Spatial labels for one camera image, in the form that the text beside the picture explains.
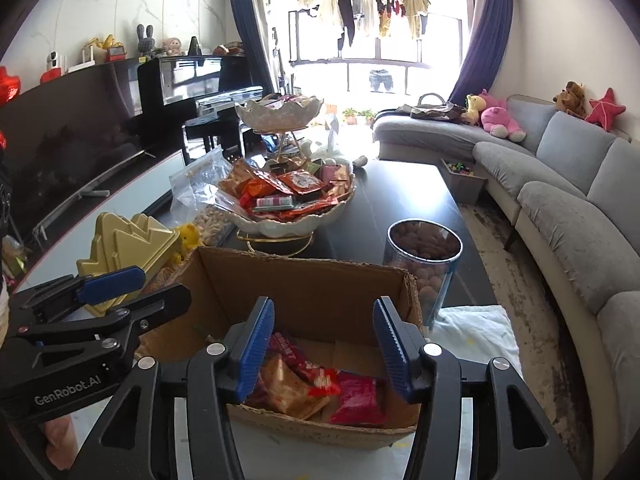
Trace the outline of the person's hand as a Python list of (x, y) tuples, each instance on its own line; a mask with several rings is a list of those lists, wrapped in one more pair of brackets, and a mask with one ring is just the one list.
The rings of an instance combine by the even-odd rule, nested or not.
[(46, 422), (42, 430), (48, 440), (46, 453), (52, 465), (60, 471), (72, 468), (78, 444), (70, 415)]

